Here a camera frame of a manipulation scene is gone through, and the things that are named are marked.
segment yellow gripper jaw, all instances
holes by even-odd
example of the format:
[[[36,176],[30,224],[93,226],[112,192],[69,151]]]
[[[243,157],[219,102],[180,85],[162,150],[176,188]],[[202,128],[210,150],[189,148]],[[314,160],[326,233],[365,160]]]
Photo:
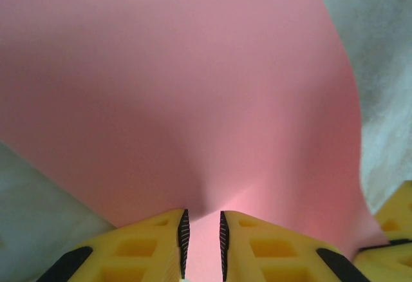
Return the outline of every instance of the yellow gripper jaw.
[[[236,211],[222,211],[220,248],[226,282],[368,282],[326,242]]]
[[[176,282],[189,237],[188,210],[168,211],[85,241],[37,282]]]
[[[372,282],[412,282],[412,181],[376,214],[389,245],[361,249],[354,264]]]

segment pink sheet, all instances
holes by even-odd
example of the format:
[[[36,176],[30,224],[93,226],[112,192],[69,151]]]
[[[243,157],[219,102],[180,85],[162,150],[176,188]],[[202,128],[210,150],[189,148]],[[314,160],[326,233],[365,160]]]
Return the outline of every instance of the pink sheet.
[[[220,210],[338,246],[384,242],[359,186],[352,70],[322,0],[0,0],[0,138],[116,226]]]

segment pink paper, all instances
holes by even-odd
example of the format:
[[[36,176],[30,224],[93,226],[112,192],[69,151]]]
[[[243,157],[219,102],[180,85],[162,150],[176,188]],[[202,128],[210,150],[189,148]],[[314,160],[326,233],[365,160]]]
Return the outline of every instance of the pink paper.
[[[0,0],[0,138],[116,226],[219,211],[384,242],[359,186],[355,80],[322,0]]]

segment white surface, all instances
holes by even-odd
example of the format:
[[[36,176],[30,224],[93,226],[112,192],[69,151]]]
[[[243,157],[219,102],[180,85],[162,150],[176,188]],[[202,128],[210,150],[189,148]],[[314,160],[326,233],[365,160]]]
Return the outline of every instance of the white surface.
[[[412,179],[412,0],[325,2],[357,76],[362,185],[376,211]],[[0,146],[1,282],[32,281],[72,246],[110,228]]]

